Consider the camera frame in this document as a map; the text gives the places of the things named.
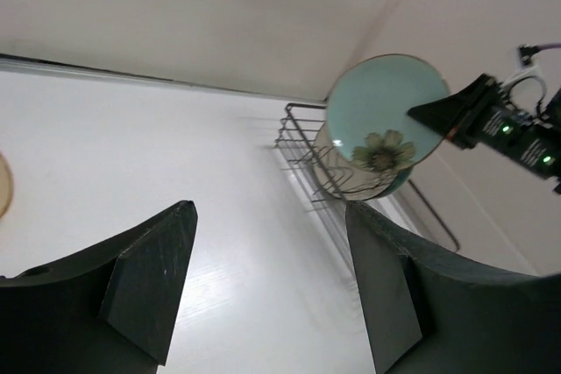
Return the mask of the light blue flower plate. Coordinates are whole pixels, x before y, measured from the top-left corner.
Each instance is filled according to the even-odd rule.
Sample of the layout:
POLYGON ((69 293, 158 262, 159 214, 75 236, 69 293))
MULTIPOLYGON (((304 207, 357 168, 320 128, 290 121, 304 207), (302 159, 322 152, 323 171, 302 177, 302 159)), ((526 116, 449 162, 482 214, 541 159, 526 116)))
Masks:
POLYGON ((332 87, 326 108, 330 141, 359 169, 398 173, 436 150, 444 137, 408 115, 451 90, 427 61, 390 53, 364 60, 332 87))

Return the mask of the grey tree pattern plate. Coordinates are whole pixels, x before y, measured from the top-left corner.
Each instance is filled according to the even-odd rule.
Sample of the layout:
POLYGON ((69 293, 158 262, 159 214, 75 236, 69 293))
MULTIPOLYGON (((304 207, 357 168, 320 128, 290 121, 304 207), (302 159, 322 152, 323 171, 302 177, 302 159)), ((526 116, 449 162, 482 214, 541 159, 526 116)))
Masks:
POLYGON ((393 173, 370 173, 353 166, 332 144, 326 124, 316 135, 316 156, 311 166, 318 186, 336 199, 368 201, 375 199, 395 178, 393 173))

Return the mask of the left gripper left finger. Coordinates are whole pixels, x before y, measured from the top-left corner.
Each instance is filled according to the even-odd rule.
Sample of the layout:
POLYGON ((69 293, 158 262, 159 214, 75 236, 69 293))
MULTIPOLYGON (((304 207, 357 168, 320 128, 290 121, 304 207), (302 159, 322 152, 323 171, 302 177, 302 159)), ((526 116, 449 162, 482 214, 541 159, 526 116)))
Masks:
POLYGON ((4 373, 154 373, 165 365, 195 242, 179 201, 82 251, 1 280, 4 373))

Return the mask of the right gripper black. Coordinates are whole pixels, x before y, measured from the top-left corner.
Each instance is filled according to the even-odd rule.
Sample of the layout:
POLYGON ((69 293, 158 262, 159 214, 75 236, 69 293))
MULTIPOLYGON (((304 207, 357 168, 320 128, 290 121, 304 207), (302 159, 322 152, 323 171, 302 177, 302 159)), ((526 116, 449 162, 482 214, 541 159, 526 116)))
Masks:
POLYGON ((542 180, 559 180, 560 94, 544 103, 546 91, 538 76, 503 88, 483 74, 454 95, 412 107, 407 116, 462 150, 483 144, 542 180), (532 112, 513 99, 525 81, 537 81, 541 89, 532 112))

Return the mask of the beige bird plate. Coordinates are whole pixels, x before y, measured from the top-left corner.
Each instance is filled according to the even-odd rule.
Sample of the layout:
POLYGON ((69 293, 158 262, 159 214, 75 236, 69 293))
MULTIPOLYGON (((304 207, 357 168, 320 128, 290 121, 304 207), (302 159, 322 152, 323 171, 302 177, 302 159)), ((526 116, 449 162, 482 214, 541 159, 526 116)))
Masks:
POLYGON ((4 155, 0 156, 0 217, 9 210, 14 195, 14 179, 10 165, 4 155))

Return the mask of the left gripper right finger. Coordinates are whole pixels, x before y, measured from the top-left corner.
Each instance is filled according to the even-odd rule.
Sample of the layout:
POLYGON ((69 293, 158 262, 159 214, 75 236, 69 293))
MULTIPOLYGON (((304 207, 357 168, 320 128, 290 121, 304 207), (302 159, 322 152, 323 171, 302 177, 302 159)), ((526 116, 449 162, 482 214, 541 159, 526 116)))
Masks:
POLYGON ((345 225, 377 372, 559 372, 558 275, 465 258, 363 202, 345 225))

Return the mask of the dark teal scalloped plate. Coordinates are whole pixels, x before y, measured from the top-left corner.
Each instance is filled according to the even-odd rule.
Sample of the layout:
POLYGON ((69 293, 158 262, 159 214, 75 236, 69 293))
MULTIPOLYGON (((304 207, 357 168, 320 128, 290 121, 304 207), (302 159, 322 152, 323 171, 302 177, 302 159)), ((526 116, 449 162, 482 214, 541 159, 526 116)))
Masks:
POLYGON ((412 172, 413 167, 409 167, 400 171, 395 176, 394 180, 381 193, 376 195, 376 198, 379 199, 393 194, 408 180, 412 172))

